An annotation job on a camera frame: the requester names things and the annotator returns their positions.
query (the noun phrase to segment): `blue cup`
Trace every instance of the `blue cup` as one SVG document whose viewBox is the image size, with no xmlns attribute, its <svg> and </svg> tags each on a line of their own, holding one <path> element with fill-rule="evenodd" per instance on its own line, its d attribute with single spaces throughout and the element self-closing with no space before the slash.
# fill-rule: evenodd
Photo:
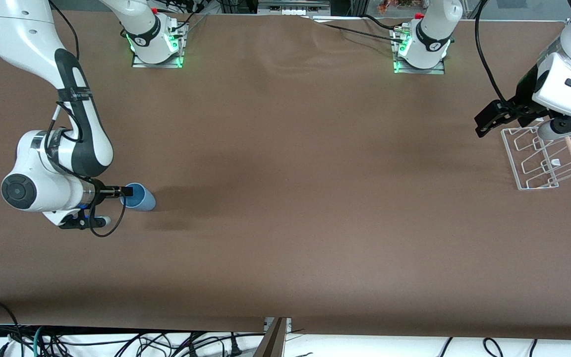
<svg viewBox="0 0 571 357">
<path fill-rule="evenodd" d="M 125 197 L 120 197 L 120 202 L 127 208 L 144 212 L 150 211 L 156 207 L 156 198 L 151 192 L 149 192 L 149 190 L 145 188 L 145 186 L 140 183 L 133 182 L 126 187 L 133 188 L 133 196 L 127 197 L 126 201 Z"/>
</svg>

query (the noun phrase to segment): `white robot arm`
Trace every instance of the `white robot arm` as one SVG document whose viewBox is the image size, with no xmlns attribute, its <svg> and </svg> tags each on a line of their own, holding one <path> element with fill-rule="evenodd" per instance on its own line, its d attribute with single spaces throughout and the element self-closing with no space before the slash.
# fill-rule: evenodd
<svg viewBox="0 0 571 357">
<path fill-rule="evenodd" d="M 179 50 L 177 20 L 154 13 L 146 0 L 100 0 L 111 9 L 127 32 L 136 56 L 145 63 L 161 63 Z"/>
<path fill-rule="evenodd" d="M 85 228 L 90 221 L 81 220 L 82 210 L 129 192 L 92 179 L 109 167 L 114 152 L 81 65 L 57 36 L 47 0 L 0 0 L 0 57 L 52 84 L 72 125 L 52 131 L 59 107 L 48 131 L 25 133 L 2 195 L 14 208 L 42 212 L 62 228 Z M 100 221 L 91 224 L 109 223 Z"/>
<path fill-rule="evenodd" d="M 521 126 L 527 126 L 535 118 L 547 115 L 552 120 L 539 128 L 542 139 L 571 135 L 571 19 L 521 79 L 514 97 L 505 103 L 494 100 L 475 117 L 476 132 L 483 137 L 491 129 L 515 119 Z"/>
<path fill-rule="evenodd" d="M 462 19 L 463 8 L 459 0 L 434 0 L 426 9 L 424 18 L 408 23 L 410 39 L 398 55 L 416 68 L 433 68 L 446 56 L 451 34 Z"/>
</svg>

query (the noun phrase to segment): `metal mounting plate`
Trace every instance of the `metal mounting plate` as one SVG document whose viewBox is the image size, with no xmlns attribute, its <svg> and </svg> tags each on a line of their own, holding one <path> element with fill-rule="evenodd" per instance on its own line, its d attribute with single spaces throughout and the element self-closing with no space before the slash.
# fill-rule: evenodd
<svg viewBox="0 0 571 357">
<path fill-rule="evenodd" d="M 390 38 L 399 38 L 403 39 L 402 36 L 399 36 L 397 32 L 394 30 L 389 30 Z M 428 69 L 421 69 L 415 68 L 412 65 L 408 64 L 406 59 L 403 59 L 398 55 L 398 51 L 400 50 L 401 43 L 392 43 L 392 52 L 394 53 L 394 73 L 413 73 L 413 74 L 444 74 L 444 61 L 440 59 L 437 65 L 433 68 Z"/>
</svg>

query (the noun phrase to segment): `wooden board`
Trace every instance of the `wooden board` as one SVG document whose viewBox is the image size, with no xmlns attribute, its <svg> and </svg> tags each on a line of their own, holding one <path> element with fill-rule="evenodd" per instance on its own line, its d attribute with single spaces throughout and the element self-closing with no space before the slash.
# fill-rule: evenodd
<svg viewBox="0 0 571 357">
<path fill-rule="evenodd" d="M 385 41 L 296 16 L 209 16 L 184 68 L 158 70 L 129 67 L 113 14 L 66 14 L 114 145 L 100 178 L 144 183 L 158 205 L 98 239 L 0 196 L 0 300 L 20 322 L 260 330 L 292 316 L 310 333 L 571 339 L 571 180 L 519 192 L 498 131 L 476 137 L 496 95 L 473 23 L 440 76 L 394 74 Z M 482 25 L 506 96 L 561 27 Z M 56 99 L 0 59 L 0 181 Z"/>
</svg>

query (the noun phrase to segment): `white wire rack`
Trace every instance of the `white wire rack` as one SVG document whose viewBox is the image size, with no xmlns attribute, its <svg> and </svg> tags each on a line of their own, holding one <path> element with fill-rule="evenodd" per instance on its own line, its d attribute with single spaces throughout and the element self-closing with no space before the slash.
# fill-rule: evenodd
<svg viewBox="0 0 571 357">
<path fill-rule="evenodd" d="M 542 140 L 534 126 L 501 131 L 514 180 L 519 190 L 550 189 L 571 178 L 571 136 Z"/>
</svg>

